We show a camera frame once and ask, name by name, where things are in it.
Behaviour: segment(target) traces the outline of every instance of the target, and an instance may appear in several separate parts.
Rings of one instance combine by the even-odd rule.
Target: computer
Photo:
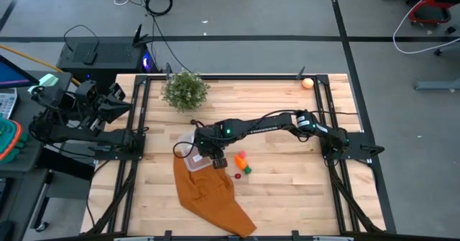
[[[40,82],[17,65],[0,55],[0,117],[9,119],[19,100],[17,87],[40,84]]]

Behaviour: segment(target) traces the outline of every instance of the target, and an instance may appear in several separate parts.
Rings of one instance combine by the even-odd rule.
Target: plastic container
[[[194,134],[194,132],[187,132],[179,137],[179,141],[187,141],[193,143]],[[192,153],[188,157],[184,158],[185,166],[187,166],[187,169],[190,172],[196,172],[197,170],[203,169],[206,166],[213,164],[213,161],[209,157],[204,158],[200,155],[196,146],[190,144],[179,144],[178,147],[180,148],[182,156],[187,155],[188,152],[190,152],[190,149],[193,148]]]

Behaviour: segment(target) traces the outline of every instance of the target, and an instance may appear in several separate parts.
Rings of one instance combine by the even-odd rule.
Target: black floor stripe
[[[339,32],[340,32],[341,39],[342,39],[342,45],[344,47],[344,52],[345,52],[346,63],[348,65],[349,74],[351,77],[351,85],[354,90],[354,95],[355,95],[356,102],[358,105],[358,110],[359,110],[359,114],[360,114],[361,121],[363,124],[364,132],[366,132],[369,135],[369,137],[372,138],[372,141],[374,142],[374,134],[372,133],[372,127],[371,127],[371,123],[369,120],[369,115],[367,113],[366,103],[364,102],[364,96],[362,93],[361,85],[359,83],[357,68],[354,63],[353,54],[351,53],[349,38],[346,35],[344,19],[342,17],[340,6],[339,6],[339,0],[331,0],[331,1],[332,1],[332,6],[333,6],[333,11],[336,16],[337,26],[339,27]],[[379,195],[379,200],[380,200],[380,205],[382,208],[382,213],[383,213],[383,217],[384,217],[384,221],[386,225],[386,230],[390,233],[396,233],[395,221],[393,219],[392,211],[390,208],[390,202],[388,200],[388,194],[385,188],[385,181],[382,175],[382,168],[380,166],[379,158],[378,157],[373,158],[372,162],[373,162],[372,165],[374,169],[374,174],[376,175],[375,177],[378,178],[379,184],[377,187],[378,188],[377,192]]]
[[[391,37],[346,37],[348,42],[392,42]],[[228,42],[228,41],[299,41],[299,42],[341,42],[341,36],[308,36],[308,35],[216,35],[216,36],[165,36],[168,42]],[[397,42],[450,42],[456,37],[396,37]],[[0,37],[0,42],[64,42],[63,37]]]
[[[8,8],[6,8],[3,17],[0,19],[0,32],[3,30],[3,27],[5,27],[5,24],[8,21],[9,16],[12,14],[17,2],[18,0],[11,0],[11,3],[9,3]]]

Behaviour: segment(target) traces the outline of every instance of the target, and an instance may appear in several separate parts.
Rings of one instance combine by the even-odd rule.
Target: gray floor
[[[0,0],[0,15],[9,1]],[[339,35],[331,0],[174,1],[170,14],[157,19],[165,35]],[[403,2],[339,3],[348,36],[390,37],[409,10]],[[453,8],[452,13],[453,22],[460,21],[460,10]],[[139,23],[144,33],[152,26],[141,8],[115,6],[113,0],[19,0],[0,37],[62,37],[76,24],[89,26],[99,36],[130,36]],[[406,22],[398,35],[432,37],[442,35],[445,28],[411,27]],[[83,35],[88,35],[84,29],[72,32],[72,36]],[[435,44],[400,46],[418,50]],[[6,45],[55,64],[63,43]],[[171,42],[170,46],[186,66],[204,73],[294,73],[302,66],[307,73],[348,73],[340,42]],[[155,49],[160,65],[169,62],[174,70],[180,68],[164,43],[156,42]],[[351,50],[375,139],[387,150],[380,159],[397,231],[460,237],[456,146],[460,95],[413,90],[417,80],[460,77],[459,54],[403,55],[388,42],[352,42]],[[0,54],[29,70],[46,69],[10,53]],[[39,235],[28,233],[28,240],[78,233],[84,202],[52,202],[53,209],[45,217],[56,227]]]

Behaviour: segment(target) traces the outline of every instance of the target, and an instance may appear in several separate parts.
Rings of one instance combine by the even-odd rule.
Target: monitor
[[[0,55],[0,89],[26,87],[37,84],[40,84],[40,82],[35,77]]]

